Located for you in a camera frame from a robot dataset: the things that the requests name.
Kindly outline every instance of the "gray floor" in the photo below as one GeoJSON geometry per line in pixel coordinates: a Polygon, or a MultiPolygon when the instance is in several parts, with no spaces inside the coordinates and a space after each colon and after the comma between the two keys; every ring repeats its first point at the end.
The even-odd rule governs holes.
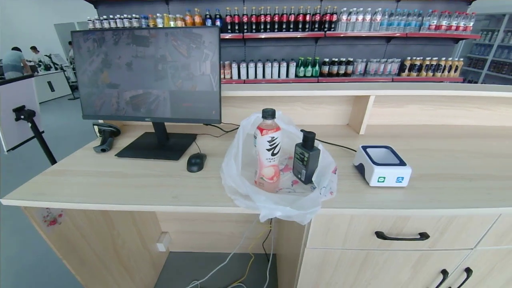
{"type": "MultiPolygon", "coordinates": [[[[91,122],[81,119],[79,100],[59,98],[41,104],[45,139],[57,161],[96,138],[91,122]]],[[[0,195],[4,197],[50,166],[37,141],[0,155],[0,195]]],[[[0,205],[0,287],[2,288],[81,288],[82,285],[38,234],[18,207],[0,205]]],[[[187,287],[204,278],[224,262],[228,254],[171,253],[156,288],[187,287]]],[[[231,261],[201,287],[227,287],[242,277],[250,260],[248,254],[235,254],[231,261]]],[[[267,260],[257,254],[247,279],[247,288],[262,288],[266,281],[267,260]]],[[[277,287],[275,263],[267,288],[277,287]]]]}

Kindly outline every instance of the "monitor stand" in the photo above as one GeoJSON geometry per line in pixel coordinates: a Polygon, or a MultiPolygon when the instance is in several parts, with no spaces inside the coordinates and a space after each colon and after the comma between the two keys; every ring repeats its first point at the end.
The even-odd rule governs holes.
{"type": "Polygon", "coordinates": [[[194,143],[197,134],[167,133],[165,123],[152,122],[154,132],[145,132],[119,151],[120,158],[177,161],[194,143]]]}

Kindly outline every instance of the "white plastic bag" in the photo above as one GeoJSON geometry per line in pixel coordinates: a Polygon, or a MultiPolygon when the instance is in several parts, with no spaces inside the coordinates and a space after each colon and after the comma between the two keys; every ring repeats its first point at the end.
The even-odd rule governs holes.
{"type": "Polygon", "coordinates": [[[277,193],[268,193],[254,185],[258,166],[254,147],[254,131],[262,121],[261,113],[252,114],[240,123],[221,167],[222,184],[227,194],[240,207],[260,211],[260,221],[270,218],[296,221],[305,225],[321,208],[321,202],[336,195],[337,168],[322,144],[313,184],[304,185],[292,174],[293,150],[302,141],[302,132],[281,112],[276,122],[281,127],[281,181],[277,193]]]}

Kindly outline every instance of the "monitor screen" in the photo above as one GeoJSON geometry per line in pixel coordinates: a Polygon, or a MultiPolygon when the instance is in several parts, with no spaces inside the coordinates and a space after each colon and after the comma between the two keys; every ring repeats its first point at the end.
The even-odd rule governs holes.
{"type": "Polygon", "coordinates": [[[219,124],[218,27],[73,31],[84,119],[219,124]]]}

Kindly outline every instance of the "drawer handle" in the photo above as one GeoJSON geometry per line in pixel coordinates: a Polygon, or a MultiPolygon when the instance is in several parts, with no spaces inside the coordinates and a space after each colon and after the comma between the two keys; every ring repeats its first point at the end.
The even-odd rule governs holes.
{"type": "Polygon", "coordinates": [[[439,282],[439,284],[437,284],[436,288],[439,288],[441,287],[441,285],[443,285],[443,283],[448,279],[448,270],[446,269],[443,269],[441,270],[441,275],[443,276],[443,279],[441,279],[441,282],[439,282]]]}
{"type": "Polygon", "coordinates": [[[471,269],[469,267],[466,267],[466,269],[464,269],[464,272],[466,272],[466,278],[464,278],[464,281],[462,283],[460,283],[460,285],[457,286],[457,288],[461,288],[464,284],[466,284],[466,282],[471,278],[471,276],[473,276],[473,269],[471,269]]]}
{"type": "Polygon", "coordinates": [[[430,235],[427,232],[420,232],[418,233],[418,238],[396,238],[396,237],[389,237],[382,231],[375,231],[375,236],[379,238],[380,240],[390,240],[390,241],[425,241],[430,238],[430,235]]]}

